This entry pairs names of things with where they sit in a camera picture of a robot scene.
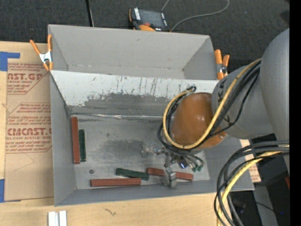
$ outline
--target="black device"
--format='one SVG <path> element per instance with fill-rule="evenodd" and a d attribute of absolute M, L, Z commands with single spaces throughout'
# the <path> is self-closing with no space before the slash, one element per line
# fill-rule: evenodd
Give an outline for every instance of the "black device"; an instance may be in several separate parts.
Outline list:
<path fill-rule="evenodd" d="M 130 8 L 129 21 L 135 30 L 169 32 L 169 26 L 162 12 L 141 8 Z"/>

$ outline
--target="green wooden block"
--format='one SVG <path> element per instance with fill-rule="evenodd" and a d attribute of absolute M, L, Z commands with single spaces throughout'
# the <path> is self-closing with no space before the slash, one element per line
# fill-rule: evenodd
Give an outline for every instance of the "green wooden block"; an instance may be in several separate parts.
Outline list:
<path fill-rule="evenodd" d="M 117 176 L 126 176 L 129 178 L 141 178 L 141 180 L 144 180 L 144 181 L 148 181 L 150 179 L 150 175 L 148 173 L 132 171 L 132 170 L 123 169 L 123 168 L 117 168 L 116 175 Z"/>

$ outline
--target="gray carpet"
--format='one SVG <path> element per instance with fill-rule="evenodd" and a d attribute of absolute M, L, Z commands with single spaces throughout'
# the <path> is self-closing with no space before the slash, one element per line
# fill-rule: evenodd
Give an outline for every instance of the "gray carpet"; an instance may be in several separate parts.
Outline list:
<path fill-rule="evenodd" d="M 128 9 L 160 11 L 167 0 L 90 0 L 97 27 L 128 27 Z M 170 26 L 194 15 L 222 9 L 226 0 L 170 0 Z M 224 12 L 180 24 L 175 32 L 208 34 L 214 49 L 230 54 L 230 71 L 260 58 L 289 27 L 289 0 L 230 0 Z M 48 24 L 89 26 L 85 0 L 0 0 L 0 40 L 45 42 Z"/>

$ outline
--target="blue tape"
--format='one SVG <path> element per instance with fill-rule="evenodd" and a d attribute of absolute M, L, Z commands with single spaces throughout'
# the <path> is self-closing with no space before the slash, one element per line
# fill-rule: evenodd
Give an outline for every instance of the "blue tape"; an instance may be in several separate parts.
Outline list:
<path fill-rule="evenodd" d="M 0 52 L 0 71 L 8 70 L 9 58 L 20 58 L 20 53 Z"/>
<path fill-rule="evenodd" d="M 4 202 L 4 179 L 0 179 L 0 202 Z"/>

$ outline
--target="gray cardboard box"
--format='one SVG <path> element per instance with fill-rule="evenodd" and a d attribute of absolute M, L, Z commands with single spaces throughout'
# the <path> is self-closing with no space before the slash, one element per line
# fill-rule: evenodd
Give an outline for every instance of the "gray cardboard box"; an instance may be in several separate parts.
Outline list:
<path fill-rule="evenodd" d="M 164 168 L 164 156 L 143 157 L 143 145 L 160 143 L 157 130 L 174 96 L 191 85 L 212 93 L 218 81 L 209 36 L 63 25 L 49 25 L 48 32 L 54 61 L 50 91 L 55 205 L 216 191 L 219 170 L 241 147 L 236 138 L 198 152 L 205 167 L 192 182 L 179 181 L 176 188 L 164 186 L 158 177 L 140 186 L 90 187 L 91 179 L 117 178 L 118 167 Z M 87 161 L 80 164 L 73 164 L 71 116 L 78 117 L 79 129 L 85 131 Z M 177 165 L 173 169 L 181 170 Z M 233 188 L 250 189 L 249 174 Z"/>

